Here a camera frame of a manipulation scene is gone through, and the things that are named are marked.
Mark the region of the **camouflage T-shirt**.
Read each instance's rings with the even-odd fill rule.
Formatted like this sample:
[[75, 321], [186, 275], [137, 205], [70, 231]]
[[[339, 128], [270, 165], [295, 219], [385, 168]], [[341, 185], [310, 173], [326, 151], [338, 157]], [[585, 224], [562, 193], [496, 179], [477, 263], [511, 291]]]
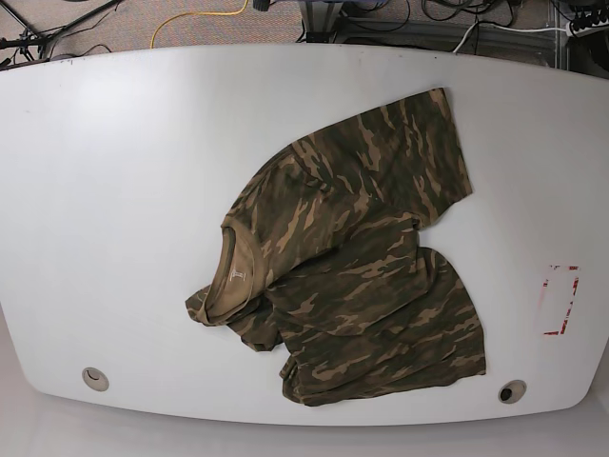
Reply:
[[471, 194], [444, 89], [319, 129], [266, 162], [221, 225], [189, 317], [288, 350], [288, 400], [319, 407], [486, 372], [476, 308], [420, 233]]

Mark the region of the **red tape rectangle marking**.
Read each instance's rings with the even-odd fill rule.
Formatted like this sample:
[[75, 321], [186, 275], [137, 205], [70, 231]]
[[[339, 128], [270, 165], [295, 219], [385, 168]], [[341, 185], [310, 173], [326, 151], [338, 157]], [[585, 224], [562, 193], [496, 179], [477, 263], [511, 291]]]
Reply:
[[577, 266], [551, 265], [542, 284], [538, 328], [542, 335], [565, 333], [580, 279]]

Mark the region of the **white power strip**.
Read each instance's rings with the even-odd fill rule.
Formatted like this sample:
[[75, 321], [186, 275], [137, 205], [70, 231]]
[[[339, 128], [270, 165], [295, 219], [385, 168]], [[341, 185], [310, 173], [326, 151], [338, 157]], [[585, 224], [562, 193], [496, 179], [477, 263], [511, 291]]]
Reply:
[[601, 31], [608, 31], [608, 10], [592, 10], [576, 15], [567, 25], [569, 37], [583, 37]]

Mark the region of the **aluminium frame post base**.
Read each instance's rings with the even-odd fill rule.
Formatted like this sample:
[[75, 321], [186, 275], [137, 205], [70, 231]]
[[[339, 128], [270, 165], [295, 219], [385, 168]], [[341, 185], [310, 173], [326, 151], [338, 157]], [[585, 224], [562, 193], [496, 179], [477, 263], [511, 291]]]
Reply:
[[306, 43], [329, 43], [344, 1], [298, 1]]

